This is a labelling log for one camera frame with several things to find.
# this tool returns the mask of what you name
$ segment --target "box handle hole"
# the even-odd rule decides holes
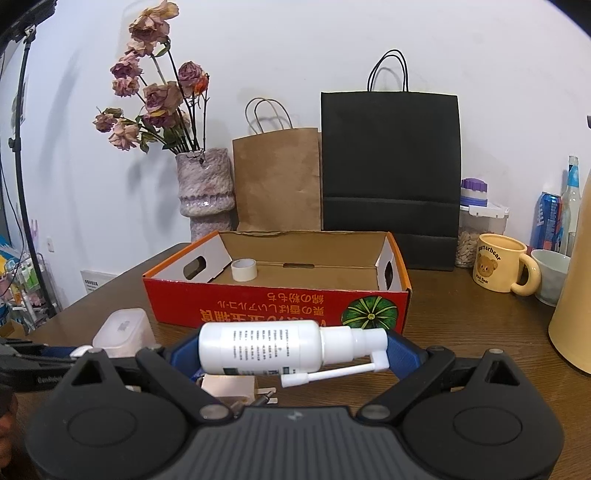
[[[205,258],[200,255],[195,260],[191,260],[187,265],[184,266],[183,275],[187,280],[192,280],[203,270],[205,270],[205,267],[207,267]]]
[[[392,269],[392,262],[388,262],[384,270],[384,277],[386,277],[386,291],[392,286],[394,280],[394,270]]]

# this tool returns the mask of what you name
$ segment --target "light stand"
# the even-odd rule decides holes
[[[35,25],[30,25],[25,29],[25,51],[22,56],[22,64],[21,64],[21,74],[18,79],[18,90],[17,90],[17,107],[16,107],[16,121],[14,127],[14,139],[10,139],[8,141],[8,145],[12,148],[14,152],[14,163],[17,170],[17,191],[18,191],[18,203],[21,209],[21,218],[22,218],[22,230],[24,233],[25,238],[27,239],[27,246],[29,253],[31,255],[31,262],[33,263],[33,269],[35,270],[35,274],[37,275],[37,280],[39,282],[39,287],[41,289],[41,293],[43,294],[43,298],[45,299],[45,305],[47,309],[47,316],[49,318],[54,317],[56,315],[56,309],[51,302],[51,297],[49,296],[49,292],[47,291],[47,285],[45,284],[45,279],[43,278],[43,273],[41,272],[41,268],[39,266],[39,259],[37,258],[37,252],[35,251],[35,245],[33,243],[33,236],[31,235],[31,227],[29,224],[29,217],[27,214],[27,204],[25,202],[25,190],[22,184],[22,159],[21,159],[21,117],[22,117],[22,101],[24,97],[25,91],[25,72],[27,69],[27,59],[29,56],[29,50],[31,49],[31,43],[35,40],[35,34],[37,32],[37,27]]]

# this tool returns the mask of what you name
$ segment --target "black rope handle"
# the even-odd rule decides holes
[[[382,64],[382,62],[385,59],[388,59],[390,57],[395,57],[400,62],[400,66],[402,67],[402,91],[403,92],[409,91],[408,90],[408,66],[406,63],[406,59],[404,58],[404,55],[402,54],[402,52],[400,50],[393,48],[392,50],[388,50],[382,56],[382,58],[379,59],[379,62],[377,62],[375,64],[374,68],[370,72],[369,77],[368,77],[368,84],[367,84],[368,92],[371,92],[374,89],[374,83],[375,83],[375,79],[378,74],[378,70],[379,70],[380,65]]]

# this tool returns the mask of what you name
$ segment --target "open box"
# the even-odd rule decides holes
[[[230,263],[256,260],[237,282]],[[410,281],[391,233],[213,232],[144,274],[159,322],[313,319],[402,333]]]

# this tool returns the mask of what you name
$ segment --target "plastic bottle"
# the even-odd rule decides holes
[[[206,323],[199,359],[213,375],[281,375],[284,387],[389,367],[383,329],[319,327],[314,320]],[[372,363],[317,372],[370,355]]]
[[[579,220],[579,205],[581,195],[579,193],[579,159],[573,155],[569,157],[569,178],[566,191],[562,196],[562,237],[560,242],[560,253],[571,256],[574,246],[574,237],[577,232],[577,221]]]

